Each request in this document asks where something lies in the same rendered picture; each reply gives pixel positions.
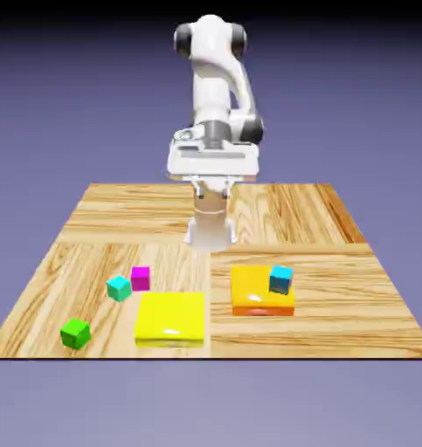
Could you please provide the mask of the small magenta cube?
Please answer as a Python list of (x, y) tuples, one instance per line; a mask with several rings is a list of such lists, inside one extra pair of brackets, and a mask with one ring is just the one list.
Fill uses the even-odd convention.
[(134, 292), (150, 290), (150, 268), (148, 266), (133, 266), (130, 282)]

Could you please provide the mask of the large yellow box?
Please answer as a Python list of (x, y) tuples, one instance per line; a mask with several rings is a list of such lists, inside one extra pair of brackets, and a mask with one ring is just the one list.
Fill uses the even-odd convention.
[(145, 292), (135, 321), (135, 344), (141, 347), (202, 347), (202, 292)]

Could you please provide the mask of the small green cube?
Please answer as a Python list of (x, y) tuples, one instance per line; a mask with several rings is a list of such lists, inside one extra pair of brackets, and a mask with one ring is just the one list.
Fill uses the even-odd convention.
[(65, 347), (81, 349), (91, 340), (90, 326), (84, 320), (71, 319), (60, 329), (60, 337)]

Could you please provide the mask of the small turquoise cube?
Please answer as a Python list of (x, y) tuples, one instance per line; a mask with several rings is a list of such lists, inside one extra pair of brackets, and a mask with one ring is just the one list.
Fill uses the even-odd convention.
[(107, 295), (116, 302), (122, 302), (132, 294), (130, 281), (123, 276), (116, 276), (107, 282)]

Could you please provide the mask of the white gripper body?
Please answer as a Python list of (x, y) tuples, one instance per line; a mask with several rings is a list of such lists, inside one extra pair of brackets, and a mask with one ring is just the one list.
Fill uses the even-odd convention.
[(172, 141), (167, 171), (175, 180), (228, 177), (253, 181), (259, 173), (259, 148), (253, 144), (224, 141), (221, 149), (210, 149), (202, 140)]

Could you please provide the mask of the large orange box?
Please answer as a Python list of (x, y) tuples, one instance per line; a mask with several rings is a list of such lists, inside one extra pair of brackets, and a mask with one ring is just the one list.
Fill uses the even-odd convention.
[(232, 314), (235, 316), (293, 316), (294, 289), (287, 295), (269, 291), (273, 265), (231, 267)]

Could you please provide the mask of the small blue cube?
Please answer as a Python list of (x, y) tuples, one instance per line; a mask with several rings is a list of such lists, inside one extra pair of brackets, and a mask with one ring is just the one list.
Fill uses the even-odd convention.
[(287, 295), (292, 285), (294, 270), (284, 265), (274, 265), (269, 276), (269, 291)]

